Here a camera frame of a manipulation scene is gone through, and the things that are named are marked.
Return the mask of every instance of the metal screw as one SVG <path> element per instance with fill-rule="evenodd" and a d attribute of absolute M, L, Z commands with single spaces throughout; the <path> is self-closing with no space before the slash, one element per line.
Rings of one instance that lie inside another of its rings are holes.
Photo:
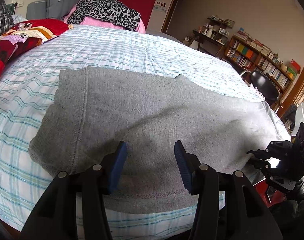
<path fill-rule="evenodd" d="M 209 166 L 206 164 L 200 164 L 199 169 L 202 171 L 207 171 L 209 169 Z"/>
<path fill-rule="evenodd" d="M 66 172 L 65 171 L 61 171 L 58 175 L 57 175 L 60 179 L 64 178 L 66 176 Z"/>
<path fill-rule="evenodd" d="M 94 171 L 99 171 L 100 169 L 102 169 L 102 166 L 100 164 L 95 164 L 95 165 L 93 165 L 92 169 Z"/>
<path fill-rule="evenodd" d="M 242 171 L 236 171 L 234 173 L 237 177 L 242 178 L 243 177 L 243 172 Z"/>

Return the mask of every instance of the chair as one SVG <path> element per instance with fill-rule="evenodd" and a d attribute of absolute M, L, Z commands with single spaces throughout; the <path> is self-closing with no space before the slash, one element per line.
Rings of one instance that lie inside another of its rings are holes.
<path fill-rule="evenodd" d="M 279 92 L 270 79 L 258 71 L 251 72 L 250 70 L 244 70 L 241 72 L 240 76 L 244 73 L 251 73 L 251 83 L 264 95 L 265 101 L 269 106 L 277 101 L 278 107 L 275 111 L 277 112 L 280 107 L 280 101 L 278 100 Z"/>

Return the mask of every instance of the sticker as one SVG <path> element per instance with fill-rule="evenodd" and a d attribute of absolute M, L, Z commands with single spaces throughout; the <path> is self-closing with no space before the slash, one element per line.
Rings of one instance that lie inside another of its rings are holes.
<path fill-rule="evenodd" d="M 153 6 L 153 10 L 158 11 L 158 12 L 163 12 L 163 13 L 167 12 L 167 8 L 161 7 L 159 5 Z"/>

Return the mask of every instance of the light blue checkered bedsheet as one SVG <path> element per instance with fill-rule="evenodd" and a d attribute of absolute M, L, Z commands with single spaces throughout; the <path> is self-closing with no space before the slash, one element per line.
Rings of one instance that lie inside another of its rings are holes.
<path fill-rule="evenodd" d="M 10 62 L 0 79 L 0 218 L 21 230 L 52 178 L 31 161 L 28 146 L 53 103 L 61 69 L 118 68 L 175 77 L 222 95 L 261 101 L 221 60 L 165 38 L 77 25 Z M 268 113 L 279 133 L 282 122 Z M 224 205 L 224 195 L 220 195 Z M 191 227 L 196 207 L 157 214 L 107 211 L 115 239 L 162 239 Z M 82 236 L 82 220 L 78 219 Z"/>

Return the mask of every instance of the wooden bookshelf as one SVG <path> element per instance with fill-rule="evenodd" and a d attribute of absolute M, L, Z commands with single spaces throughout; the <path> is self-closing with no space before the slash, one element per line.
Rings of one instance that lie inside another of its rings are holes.
<path fill-rule="evenodd" d="M 242 46 L 239 47 L 240 44 L 246 47 L 246 51 L 252 51 L 251 58 L 247 57 L 243 53 L 244 48 L 242 48 Z M 285 95 L 293 82 L 289 75 L 285 73 L 280 66 L 235 35 L 233 35 L 230 43 L 226 46 L 224 58 L 244 70 L 257 70 L 265 74 L 277 88 L 279 92 L 279 99 Z M 245 60 L 251 62 L 249 67 L 244 66 Z"/>
<path fill-rule="evenodd" d="M 241 52 L 239 52 L 243 57 L 245 57 L 246 59 L 248 59 L 248 60 L 250 60 L 253 64 L 254 64 L 254 61 L 252 60 L 252 59 L 250 59 L 250 58 L 248 58 L 246 55 L 244 55 L 244 54 L 242 54 Z"/>

